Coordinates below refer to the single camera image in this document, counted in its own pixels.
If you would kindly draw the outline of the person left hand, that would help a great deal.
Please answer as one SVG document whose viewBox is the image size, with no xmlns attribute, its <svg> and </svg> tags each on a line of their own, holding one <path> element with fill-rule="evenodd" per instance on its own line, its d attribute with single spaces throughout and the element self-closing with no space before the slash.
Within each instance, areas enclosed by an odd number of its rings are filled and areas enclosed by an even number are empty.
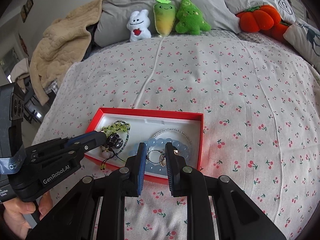
<svg viewBox="0 0 320 240">
<path fill-rule="evenodd" d="M 18 239 L 25 239 L 29 229 L 29 223 L 25 220 L 23 215 L 32 214 L 36 207 L 33 202 L 25 203 L 19 198 L 11 199 L 3 203 L 4 212 L 3 219 L 9 230 Z M 46 192 L 39 202 L 40 220 L 52 209 L 53 201 L 50 192 Z"/>
</svg>

